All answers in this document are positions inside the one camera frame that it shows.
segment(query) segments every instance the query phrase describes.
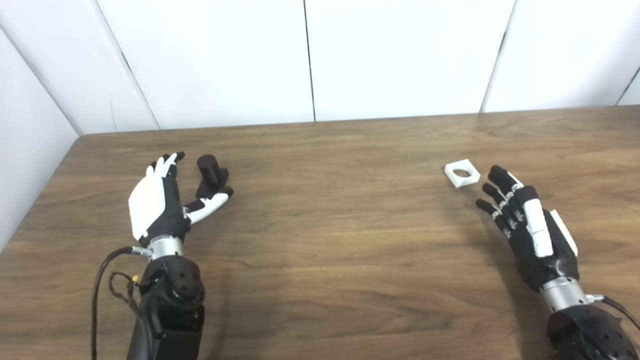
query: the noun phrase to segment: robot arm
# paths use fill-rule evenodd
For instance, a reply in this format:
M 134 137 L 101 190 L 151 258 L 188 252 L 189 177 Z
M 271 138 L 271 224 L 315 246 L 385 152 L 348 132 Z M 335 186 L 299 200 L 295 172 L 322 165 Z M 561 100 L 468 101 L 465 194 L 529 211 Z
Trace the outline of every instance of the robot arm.
M 507 238 L 516 258 L 518 274 L 540 293 L 551 312 L 547 337 L 560 360 L 636 360 L 636 349 L 620 327 L 620 319 L 601 310 L 579 284 L 578 249 L 562 219 L 542 208 L 532 186 L 523 185 L 495 165 L 483 191 L 496 203 L 483 199 L 476 206 L 487 212 Z
M 228 172 L 216 159 L 198 160 L 203 181 L 197 200 L 182 206 L 176 162 L 183 152 L 153 162 L 129 197 L 129 214 L 138 254 L 150 263 L 140 280 L 140 313 L 127 360 L 195 360 L 204 324 L 205 290 L 198 265 L 183 256 L 191 224 L 211 215 L 233 194 Z

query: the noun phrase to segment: wire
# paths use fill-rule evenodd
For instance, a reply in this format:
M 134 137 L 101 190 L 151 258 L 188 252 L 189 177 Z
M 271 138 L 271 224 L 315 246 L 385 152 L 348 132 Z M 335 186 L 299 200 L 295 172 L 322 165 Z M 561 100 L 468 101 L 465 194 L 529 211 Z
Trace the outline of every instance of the wire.
M 113 288 L 113 278 L 116 275 L 120 275 L 125 279 L 127 279 L 127 297 L 126 298 L 124 297 L 124 295 L 115 291 L 115 289 Z M 145 336 L 145 341 L 147 342 L 147 359 L 152 360 L 153 351 L 154 351 L 154 339 L 152 336 L 151 325 L 145 318 L 145 315 L 142 313 L 142 310 L 140 309 L 140 306 L 138 306 L 136 299 L 134 299 L 133 297 L 133 290 L 135 288 L 135 285 L 136 283 L 133 281 L 133 278 L 123 272 L 112 272 L 111 275 L 109 275 L 109 291 L 114 297 L 124 301 L 129 306 L 129 309 L 133 311 L 134 315 L 136 315 L 136 319 L 140 323 L 140 326 L 142 326 L 142 331 Z
M 104 259 L 100 268 L 98 269 L 98 274 L 95 276 L 95 281 L 93 282 L 93 293 L 91 295 L 91 359 L 97 360 L 98 358 L 98 344 L 97 344 L 97 334 L 98 334 L 98 291 L 100 289 L 100 281 L 102 280 L 102 275 L 104 274 L 107 265 L 111 262 L 111 260 L 117 258 L 120 255 L 131 254 L 133 251 L 132 247 L 121 247 L 118 250 L 113 251 Z
M 629 312 L 629 310 L 622 306 L 622 304 L 609 297 L 604 297 L 602 299 L 602 303 L 607 304 L 623 313 L 629 319 L 629 321 L 631 321 L 638 328 L 638 330 L 640 330 L 640 322 Z

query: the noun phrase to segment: white block with hole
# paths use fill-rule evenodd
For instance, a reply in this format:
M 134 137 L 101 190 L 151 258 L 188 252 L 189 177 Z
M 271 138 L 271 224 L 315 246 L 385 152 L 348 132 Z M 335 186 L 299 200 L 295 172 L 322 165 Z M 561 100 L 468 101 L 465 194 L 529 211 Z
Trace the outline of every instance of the white block with hole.
M 469 176 L 462 177 L 454 173 L 455 170 L 464 170 L 469 173 Z M 448 163 L 444 166 L 444 173 L 447 174 L 449 180 L 453 186 L 459 188 L 461 186 L 475 184 L 480 180 L 480 173 L 471 164 L 469 159 L 456 161 L 455 163 Z

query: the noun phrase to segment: black arm casing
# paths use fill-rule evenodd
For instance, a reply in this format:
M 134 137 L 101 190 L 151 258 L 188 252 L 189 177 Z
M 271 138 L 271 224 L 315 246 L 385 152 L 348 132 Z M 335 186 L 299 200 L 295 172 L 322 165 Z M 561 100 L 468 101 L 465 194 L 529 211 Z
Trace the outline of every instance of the black arm casing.
M 558 277 L 580 279 L 575 254 L 551 214 L 547 210 L 543 212 L 554 248 L 553 255 L 544 258 L 536 256 L 531 235 L 524 225 L 518 226 L 509 239 L 509 246 L 518 262 L 518 274 L 535 292 L 540 292 L 542 285 Z
M 553 313 L 547 337 L 558 360 L 637 360 L 636 348 L 620 327 L 620 319 L 593 305 L 567 307 Z
M 140 282 L 140 309 L 151 326 L 154 360 L 195 360 L 204 324 L 204 286 L 196 263 L 182 256 L 151 261 Z M 127 360 L 146 360 L 147 342 L 136 326 Z

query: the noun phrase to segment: wood grain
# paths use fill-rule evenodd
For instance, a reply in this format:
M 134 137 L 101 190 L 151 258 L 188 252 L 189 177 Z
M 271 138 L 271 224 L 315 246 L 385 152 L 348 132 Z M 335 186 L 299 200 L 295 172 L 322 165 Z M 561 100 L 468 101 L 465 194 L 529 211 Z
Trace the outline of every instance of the wood grain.
M 639 144 L 638 106 L 84 136 L 0 255 L 0 352 L 89 358 L 95 271 L 135 244 L 127 198 L 182 150 L 183 201 L 201 154 L 236 190 L 186 240 L 207 289 L 201 359 L 549 359 L 542 299 L 474 209 L 480 185 L 453 188 L 444 164 L 535 185 L 577 240 L 583 288 L 640 315 Z M 99 355 L 123 359 L 134 318 L 105 290 Z

